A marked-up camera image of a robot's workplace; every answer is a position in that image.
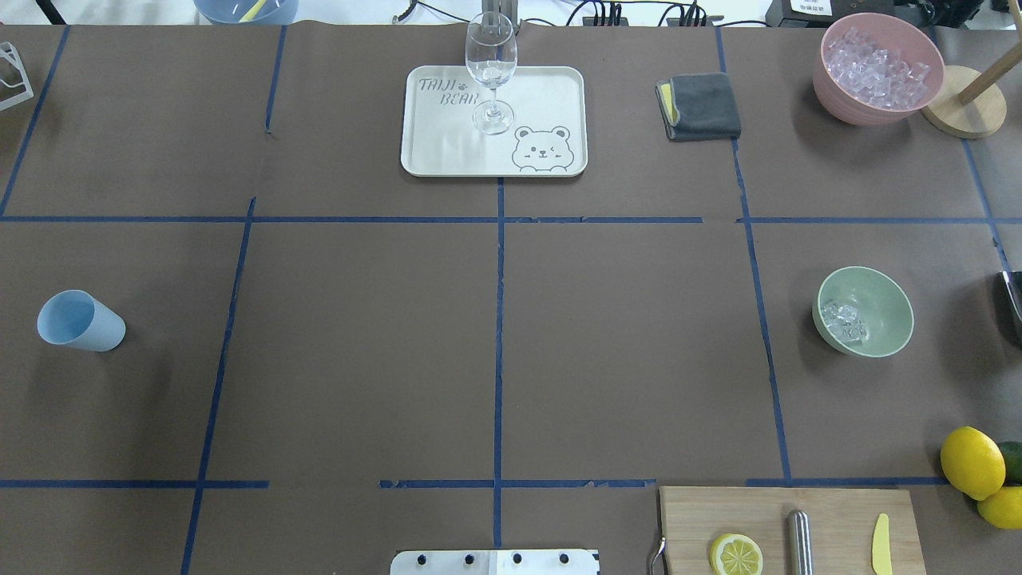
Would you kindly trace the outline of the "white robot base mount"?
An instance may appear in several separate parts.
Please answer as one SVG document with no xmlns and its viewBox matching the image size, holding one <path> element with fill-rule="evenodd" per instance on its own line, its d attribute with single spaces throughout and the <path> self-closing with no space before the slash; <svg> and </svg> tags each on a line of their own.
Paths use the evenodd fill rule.
<svg viewBox="0 0 1022 575">
<path fill-rule="evenodd" d="M 588 549 L 408 550 L 390 574 L 599 574 L 599 554 Z"/>
</svg>

